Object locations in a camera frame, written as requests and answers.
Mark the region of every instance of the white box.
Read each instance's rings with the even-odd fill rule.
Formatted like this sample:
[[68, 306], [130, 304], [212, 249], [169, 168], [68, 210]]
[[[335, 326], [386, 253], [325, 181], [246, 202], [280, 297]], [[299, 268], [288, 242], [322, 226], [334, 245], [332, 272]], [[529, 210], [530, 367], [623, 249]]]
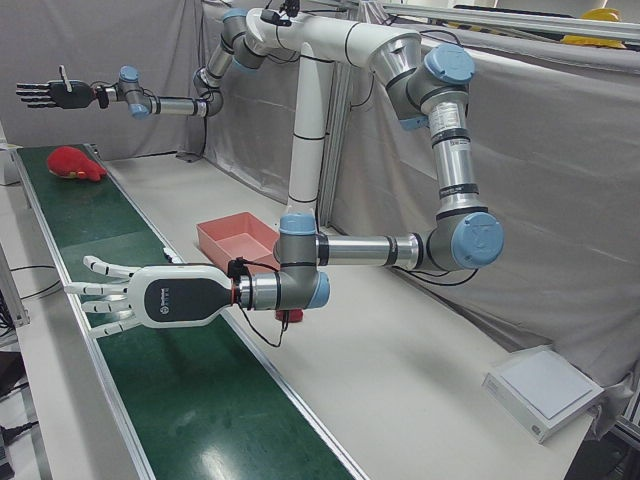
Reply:
[[11, 150], [0, 148], [0, 185], [11, 185], [20, 180]]
[[603, 389], [549, 347], [511, 354], [483, 386], [542, 443], [597, 403]]

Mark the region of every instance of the conveyor belt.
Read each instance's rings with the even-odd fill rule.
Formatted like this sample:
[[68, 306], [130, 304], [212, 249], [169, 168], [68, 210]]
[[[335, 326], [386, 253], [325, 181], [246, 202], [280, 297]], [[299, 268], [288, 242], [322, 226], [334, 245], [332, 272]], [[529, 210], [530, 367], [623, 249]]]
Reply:
[[[110, 178], [49, 173], [54, 148], [18, 153], [71, 280], [104, 281], [82, 265], [89, 254], [166, 263], [163, 243]], [[89, 315], [92, 326], [112, 320]], [[353, 478], [222, 318], [201, 328], [138, 327], [98, 343], [157, 479]]]

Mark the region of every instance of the red plush toy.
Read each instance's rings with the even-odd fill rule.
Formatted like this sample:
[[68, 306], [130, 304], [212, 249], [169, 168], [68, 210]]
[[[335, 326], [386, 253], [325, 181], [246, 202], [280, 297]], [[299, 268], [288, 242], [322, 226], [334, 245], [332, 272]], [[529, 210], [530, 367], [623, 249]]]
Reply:
[[47, 157], [47, 167], [54, 175], [62, 178], [89, 179], [99, 182], [107, 171], [82, 150], [73, 147], [58, 147]]

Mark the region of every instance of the robot finger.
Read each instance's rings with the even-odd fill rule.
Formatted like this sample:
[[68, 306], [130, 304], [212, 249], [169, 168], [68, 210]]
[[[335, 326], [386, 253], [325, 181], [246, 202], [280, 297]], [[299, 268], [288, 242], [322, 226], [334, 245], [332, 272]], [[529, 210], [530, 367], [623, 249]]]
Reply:
[[84, 257], [82, 262], [92, 272], [115, 278], [130, 278], [133, 277], [134, 273], [140, 270], [139, 267], [124, 267], [122, 265], [103, 262], [98, 257], [93, 257], [91, 255]]
[[59, 107], [57, 103], [29, 103], [27, 108], [56, 108]]
[[85, 283], [73, 282], [64, 287], [66, 293], [75, 293], [76, 295], [112, 295], [127, 293], [128, 283]]
[[114, 335], [116, 333], [135, 328], [138, 325], [140, 325], [140, 322], [135, 318], [121, 320], [119, 322], [105, 323], [104, 325], [100, 325], [89, 330], [89, 336], [91, 338], [108, 337], [109, 335]]
[[98, 300], [82, 304], [82, 311], [87, 313], [124, 312], [131, 309], [132, 307], [128, 300], [118, 300], [115, 302]]
[[16, 90], [19, 97], [37, 97], [40, 95], [49, 95], [50, 90]]
[[51, 85], [48, 83], [18, 83], [16, 87], [25, 90], [49, 90]]
[[51, 97], [23, 97], [20, 101], [25, 103], [47, 103], [52, 100]]

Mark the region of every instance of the robotic arm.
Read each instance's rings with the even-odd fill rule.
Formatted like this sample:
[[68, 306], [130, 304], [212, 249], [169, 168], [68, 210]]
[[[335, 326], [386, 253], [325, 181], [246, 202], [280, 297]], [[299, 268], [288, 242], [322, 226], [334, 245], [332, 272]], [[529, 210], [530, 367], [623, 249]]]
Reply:
[[211, 117], [222, 109], [220, 92], [222, 77], [232, 64], [244, 70], [260, 67], [268, 49], [245, 40], [246, 12], [231, 9], [222, 18], [223, 32], [220, 44], [206, 66], [196, 71], [194, 85], [199, 98], [160, 97], [140, 85], [138, 70], [132, 66], [120, 69], [118, 80], [112, 85], [93, 86], [79, 80], [69, 80], [64, 66], [60, 66], [60, 80], [47, 83], [19, 83], [16, 94], [29, 108], [87, 108], [95, 100], [100, 108], [113, 102], [126, 102], [133, 118], [149, 115], [185, 115]]
[[[415, 32], [295, 13], [283, 18], [262, 9], [227, 12], [219, 47], [194, 77], [198, 89], [213, 92], [213, 99], [148, 95], [131, 67], [123, 67], [118, 82], [109, 87], [92, 89], [82, 82], [68, 81], [64, 75], [61, 81], [44, 85], [19, 85], [19, 95], [37, 108], [84, 108], [98, 99], [103, 108], [109, 101], [126, 101], [136, 118], [150, 113], [208, 116], [222, 105], [221, 97], [215, 98], [231, 64], [252, 71], [260, 67], [271, 49], [300, 52], [289, 201], [274, 251], [280, 270], [256, 275], [243, 272], [229, 279], [212, 266], [131, 268], [86, 257], [85, 264], [93, 271], [129, 278], [130, 282], [74, 283], [66, 291], [118, 294], [117, 300], [90, 301], [83, 309], [94, 313], [130, 310], [135, 315], [94, 328], [93, 336], [140, 324], [151, 328], [203, 325], [233, 304], [255, 310], [322, 307], [329, 299], [329, 280], [318, 271], [319, 265], [365, 264], [450, 272], [478, 269], [499, 256], [502, 227], [479, 199], [466, 128], [467, 84], [474, 74], [471, 57], [459, 46], [443, 44], [421, 58], [421, 38]], [[385, 87], [405, 129], [429, 127], [441, 199], [436, 228], [431, 232], [403, 237], [325, 236], [317, 232], [313, 212], [335, 62], [371, 71]]]

